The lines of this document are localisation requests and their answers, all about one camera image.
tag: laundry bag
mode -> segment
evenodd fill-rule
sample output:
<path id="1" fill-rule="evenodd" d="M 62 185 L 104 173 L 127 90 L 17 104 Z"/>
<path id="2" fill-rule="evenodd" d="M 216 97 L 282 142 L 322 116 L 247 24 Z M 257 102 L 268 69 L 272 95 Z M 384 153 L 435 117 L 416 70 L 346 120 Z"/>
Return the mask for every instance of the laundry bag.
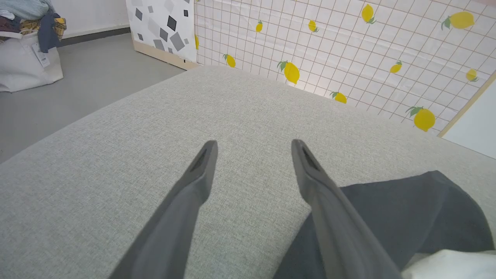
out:
<path id="1" fill-rule="evenodd" d="M 16 92 L 62 79 L 62 68 L 57 48 L 42 53 L 38 32 L 0 32 L 10 39 L 0 43 L 0 91 Z"/>

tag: yellow lemon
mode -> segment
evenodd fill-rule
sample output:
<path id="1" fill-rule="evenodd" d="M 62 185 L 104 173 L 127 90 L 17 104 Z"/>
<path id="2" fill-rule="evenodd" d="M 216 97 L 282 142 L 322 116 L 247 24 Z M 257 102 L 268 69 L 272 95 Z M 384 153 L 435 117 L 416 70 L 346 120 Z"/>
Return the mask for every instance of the yellow lemon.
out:
<path id="1" fill-rule="evenodd" d="M 472 82 L 476 82 L 477 80 L 479 80 L 479 78 L 477 77 L 477 71 L 474 69 L 470 69 L 467 72 L 466 77 L 467 77 L 468 81 L 472 81 Z"/>
<path id="2" fill-rule="evenodd" d="M 445 21 L 443 21 L 441 23 L 441 30 L 443 26 L 449 29 L 451 25 L 457 29 L 465 29 L 474 25 L 474 23 L 474 16 L 471 13 L 461 11 L 452 14 Z"/>
<path id="3" fill-rule="evenodd" d="M 402 66 L 402 65 L 403 65 L 403 64 L 401 63 L 401 61 L 400 61 L 400 60 L 398 60 L 398 62 L 396 62 L 396 64 L 394 64 L 394 65 L 391 67 L 391 69 L 389 70 L 389 72 L 391 72 L 391 73 L 397 73 L 397 72 L 399 72 L 399 71 L 401 70 L 401 66 Z"/>
<path id="4" fill-rule="evenodd" d="M 311 20 L 311 21 L 309 22 L 309 29 L 310 29 L 310 31 L 312 31 L 312 32 L 318 32 L 318 28 L 317 28 L 317 26 L 315 25 L 315 21 Z"/>
<path id="5" fill-rule="evenodd" d="M 366 23 L 374 24 L 375 20 L 373 19 L 373 8 L 369 4 L 367 4 L 362 10 L 362 19 Z"/>
<path id="6" fill-rule="evenodd" d="M 430 128 L 434 126 L 435 116 L 434 114 L 424 107 L 411 107 L 406 112 L 410 111 L 410 117 L 415 115 L 413 123 L 420 130 L 427 132 Z"/>
<path id="7" fill-rule="evenodd" d="M 277 67 L 279 69 L 284 70 L 284 75 L 286 78 L 296 84 L 298 82 L 298 79 L 300 79 L 300 70 L 291 62 L 288 61 L 280 61 L 277 64 Z"/>
<path id="8" fill-rule="evenodd" d="M 262 27 L 263 27 L 262 21 L 261 21 L 261 20 L 259 20 L 259 21 L 258 21 L 258 24 L 256 25 L 255 31 L 256 31 L 256 32 L 260 32 L 260 31 L 262 31 Z"/>
<path id="9" fill-rule="evenodd" d="M 332 98 L 338 102 L 346 104 L 346 97 L 342 93 L 332 92 Z"/>
<path id="10" fill-rule="evenodd" d="M 224 60 L 227 62 L 227 65 L 229 65 L 231 68 L 234 68 L 236 67 L 236 61 L 234 60 L 234 58 L 232 56 L 230 56 L 229 54 L 224 54 Z"/>

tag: wooden frame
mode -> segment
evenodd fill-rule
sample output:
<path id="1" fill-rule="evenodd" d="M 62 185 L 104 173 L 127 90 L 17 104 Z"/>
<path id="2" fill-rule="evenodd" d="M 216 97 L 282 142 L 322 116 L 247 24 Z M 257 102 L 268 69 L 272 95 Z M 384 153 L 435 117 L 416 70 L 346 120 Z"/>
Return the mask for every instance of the wooden frame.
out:
<path id="1" fill-rule="evenodd" d="M 442 131 L 437 135 L 438 137 L 442 138 L 453 125 L 463 116 L 465 112 L 479 99 L 479 97 L 488 89 L 489 85 L 491 85 L 494 80 L 496 79 L 496 72 L 494 72 L 489 79 L 484 83 L 479 90 L 475 93 L 475 95 L 470 99 L 467 104 L 451 119 L 451 121 L 442 129 Z"/>
<path id="2" fill-rule="evenodd" d="M 152 46 L 137 42 L 134 39 L 132 40 L 132 45 L 134 46 L 134 50 L 136 50 L 137 52 L 141 52 L 143 54 L 146 54 L 146 55 L 151 56 L 153 58 L 156 58 L 158 60 L 162 60 L 164 62 L 167 62 L 169 64 L 172 64 L 176 67 L 179 67 L 179 68 L 182 68 L 185 70 L 190 70 L 190 69 L 193 69 L 193 68 L 196 68 L 199 66 L 198 64 L 193 63 L 193 62 L 188 61 L 188 60 L 184 60 L 175 54 L 168 53 L 166 51 L 159 50 L 159 49 L 154 48 Z"/>

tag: tag on bag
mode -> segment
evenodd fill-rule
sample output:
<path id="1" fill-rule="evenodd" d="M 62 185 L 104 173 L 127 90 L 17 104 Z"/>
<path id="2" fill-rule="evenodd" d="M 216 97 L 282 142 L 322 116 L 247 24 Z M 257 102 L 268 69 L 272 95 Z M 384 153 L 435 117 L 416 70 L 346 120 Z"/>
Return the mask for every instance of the tag on bag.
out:
<path id="1" fill-rule="evenodd" d="M 41 52 L 40 45 L 36 43 L 31 45 L 31 48 L 33 49 L 34 54 L 36 55 L 36 58 L 38 58 L 41 66 L 43 66 L 43 68 L 48 67 L 50 65 L 50 60 L 48 60 L 46 53 Z"/>

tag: floor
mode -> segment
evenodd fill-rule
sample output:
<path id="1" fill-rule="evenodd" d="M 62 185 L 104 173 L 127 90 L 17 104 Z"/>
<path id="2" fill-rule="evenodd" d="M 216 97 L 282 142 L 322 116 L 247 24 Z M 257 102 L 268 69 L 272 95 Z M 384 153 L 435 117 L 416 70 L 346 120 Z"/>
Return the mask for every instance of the floor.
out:
<path id="1" fill-rule="evenodd" d="M 0 163 L 82 117 L 184 70 L 136 52 L 130 34 L 59 48 L 64 78 L 0 92 Z"/>

